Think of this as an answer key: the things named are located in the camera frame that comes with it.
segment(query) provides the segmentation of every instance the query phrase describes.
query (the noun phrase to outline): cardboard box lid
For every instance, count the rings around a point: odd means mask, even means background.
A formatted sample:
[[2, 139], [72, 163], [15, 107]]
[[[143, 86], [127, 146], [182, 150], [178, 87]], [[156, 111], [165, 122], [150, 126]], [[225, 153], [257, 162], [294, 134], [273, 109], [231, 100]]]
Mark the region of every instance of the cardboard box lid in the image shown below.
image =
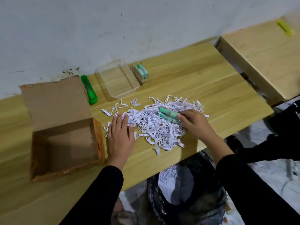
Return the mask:
[[35, 131], [92, 117], [79, 76], [22, 85], [20, 89]]

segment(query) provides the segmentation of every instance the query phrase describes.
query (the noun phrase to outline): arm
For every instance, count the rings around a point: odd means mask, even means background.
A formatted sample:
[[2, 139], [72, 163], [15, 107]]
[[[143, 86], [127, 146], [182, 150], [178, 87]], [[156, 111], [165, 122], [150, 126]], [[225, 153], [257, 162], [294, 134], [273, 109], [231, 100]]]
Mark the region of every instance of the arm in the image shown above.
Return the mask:
[[135, 142], [133, 125], [130, 124], [129, 129], [127, 125], [128, 115], [123, 121], [121, 114], [113, 117], [107, 134], [109, 162], [60, 224], [95, 221], [110, 224], [114, 205], [123, 186], [122, 169]]
[[212, 129], [206, 118], [196, 110], [180, 112], [179, 120], [212, 153], [217, 165], [216, 175], [247, 224], [258, 221], [299, 221], [300, 215], [268, 186]]

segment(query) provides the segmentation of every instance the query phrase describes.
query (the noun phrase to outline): table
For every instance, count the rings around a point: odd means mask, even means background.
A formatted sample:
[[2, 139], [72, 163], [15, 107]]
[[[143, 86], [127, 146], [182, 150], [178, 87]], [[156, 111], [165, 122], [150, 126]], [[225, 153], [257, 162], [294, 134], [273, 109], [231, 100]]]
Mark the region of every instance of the table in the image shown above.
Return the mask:
[[300, 94], [300, 33], [288, 37], [277, 20], [225, 34], [217, 46], [267, 95], [270, 105]]
[[[129, 104], [137, 98], [142, 106], [136, 109], [152, 104], [149, 96], [199, 100], [223, 138], [273, 112], [210, 43], [149, 58], [142, 64], [149, 79], [123, 99]], [[98, 96], [92, 114], [106, 125], [111, 117], [101, 109], [109, 110], [117, 101], [109, 96], [99, 74], [90, 75], [89, 80]], [[22, 96], [0, 100], [0, 224], [58, 224], [102, 169], [97, 166], [54, 181], [30, 183], [31, 132]], [[160, 150], [157, 156], [144, 137], [138, 138], [123, 170], [123, 190], [205, 148], [188, 133], [182, 142], [185, 148]]]

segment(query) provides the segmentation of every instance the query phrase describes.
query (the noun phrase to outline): black sleeve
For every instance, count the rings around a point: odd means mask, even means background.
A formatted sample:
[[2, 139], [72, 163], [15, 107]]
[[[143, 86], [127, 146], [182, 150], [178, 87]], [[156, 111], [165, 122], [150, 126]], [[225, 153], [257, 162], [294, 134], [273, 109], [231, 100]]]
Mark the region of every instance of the black sleeve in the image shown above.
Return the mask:
[[110, 224], [123, 181], [117, 167], [104, 167], [60, 224]]
[[300, 221], [300, 215], [238, 156], [222, 158], [216, 174], [245, 224]]

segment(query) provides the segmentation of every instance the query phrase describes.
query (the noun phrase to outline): cardboard box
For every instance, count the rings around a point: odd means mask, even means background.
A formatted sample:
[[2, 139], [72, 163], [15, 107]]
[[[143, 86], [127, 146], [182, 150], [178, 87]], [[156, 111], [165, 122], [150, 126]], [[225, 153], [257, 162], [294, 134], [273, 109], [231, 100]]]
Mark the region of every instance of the cardboard box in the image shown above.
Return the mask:
[[34, 128], [30, 176], [43, 181], [104, 163], [98, 121], [79, 76], [20, 86]]

